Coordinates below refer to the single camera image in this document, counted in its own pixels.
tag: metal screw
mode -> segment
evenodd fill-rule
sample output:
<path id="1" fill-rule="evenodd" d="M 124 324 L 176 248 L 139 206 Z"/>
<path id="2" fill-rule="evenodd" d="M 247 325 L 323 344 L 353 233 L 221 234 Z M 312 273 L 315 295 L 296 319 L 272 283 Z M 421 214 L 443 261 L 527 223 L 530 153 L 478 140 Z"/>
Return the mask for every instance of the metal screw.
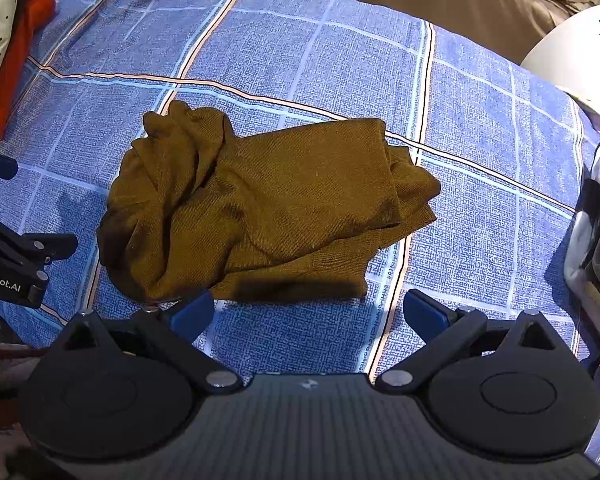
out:
<path id="1" fill-rule="evenodd" d="M 413 376 L 406 370 L 389 370 L 381 377 L 389 386 L 406 386 L 413 381 Z"/>
<path id="2" fill-rule="evenodd" d="M 237 383 L 238 376 L 228 370 L 216 370 L 206 376 L 206 382 L 215 386 L 216 388 L 226 388 Z"/>

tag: orange clothing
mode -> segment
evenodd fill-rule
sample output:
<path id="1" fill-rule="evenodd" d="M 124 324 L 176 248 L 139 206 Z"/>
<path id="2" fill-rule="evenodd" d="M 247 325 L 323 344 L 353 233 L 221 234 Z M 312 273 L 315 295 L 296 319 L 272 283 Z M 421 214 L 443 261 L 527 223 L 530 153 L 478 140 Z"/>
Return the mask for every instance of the orange clothing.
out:
<path id="1" fill-rule="evenodd" d="M 0 67 L 0 139 L 4 135 L 20 73 L 29 55 L 33 33 L 48 23 L 55 10 L 56 0 L 29 0 L 11 35 Z"/>

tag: circular pad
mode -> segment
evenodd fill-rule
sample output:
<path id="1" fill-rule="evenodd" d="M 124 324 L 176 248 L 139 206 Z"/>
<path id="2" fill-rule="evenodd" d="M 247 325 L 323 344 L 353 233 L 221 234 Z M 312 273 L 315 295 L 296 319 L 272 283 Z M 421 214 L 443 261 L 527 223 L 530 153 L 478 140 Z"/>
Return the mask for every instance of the circular pad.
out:
<path id="1" fill-rule="evenodd" d="M 504 413 L 532 415 L 555 402 L 554 386 L 542 377 L 508 372 L 489 377 L 480 387 L 482 398 Z"/>
<path id="2" fill-rule="evenodd" d="M 163 443 L 183 425 L 192 403 L 189 383 L 176 370 L 92 348 L 42 360 L 21 390 L 18 409 L 36 446 L 67 458 L 111 460 Z"/>
<path id="3" fill-rule="evenodd" d="M 501 460 L 550 460 L 587 445 L 600 396 L 585 369 L 561 354 L 518 347 L 455 362 L 430 382 L 442 430 Z"/>

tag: blue plaid bedsheet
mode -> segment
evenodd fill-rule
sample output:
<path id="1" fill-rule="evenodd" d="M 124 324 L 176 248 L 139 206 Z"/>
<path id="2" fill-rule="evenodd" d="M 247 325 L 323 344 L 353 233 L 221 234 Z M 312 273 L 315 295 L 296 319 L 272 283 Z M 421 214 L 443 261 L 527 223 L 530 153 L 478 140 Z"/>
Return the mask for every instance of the blue plaid bedsheet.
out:
<path id="1" fill-rule="evenodd" d="M 438 220 L 379 251 L 366 298 L 219 301 L 196 342 L 203 351 L 247 376 L 375 377 L 422 344 L 401 311 L 417 287 L 503 319 L 538 308 L 577 357 L 589 356 L 562 261 L 598 134 L 568 96 L 520 67 L 354 0 L 58 0 L 0 142 L 20 163 L 0 181 L 0 220 L 80 242 L 49 268 L 41 310 L 0 302 L 27 343 L 49 344 L 83 306 L 112 318 L 138 308 L 99 266 L 94 232 L 123 153 L 144 134 L 142 114 L 173 98 L 224 110 L 241 136 L 379 117 L 388 141 L 409 146 L 442 183 Z M 600 461 L 600 426 L 589 453 Z"/>

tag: olive brown cloth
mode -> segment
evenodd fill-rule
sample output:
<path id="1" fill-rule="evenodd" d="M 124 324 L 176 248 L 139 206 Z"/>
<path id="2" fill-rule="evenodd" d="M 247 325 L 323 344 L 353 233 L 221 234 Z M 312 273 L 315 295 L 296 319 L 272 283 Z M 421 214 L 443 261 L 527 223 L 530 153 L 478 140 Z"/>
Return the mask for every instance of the olive brown cloth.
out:
<path id="1" fill-rule="evenodd" d="M 379 248 L 435 220 L 440 183 L 389 146 L 379 119 L 236 137 L 180 101 L 144 115 L 98 229 L 100 262 L 128 297 L 199 288 L 216 299 L 363 297 Z"/>

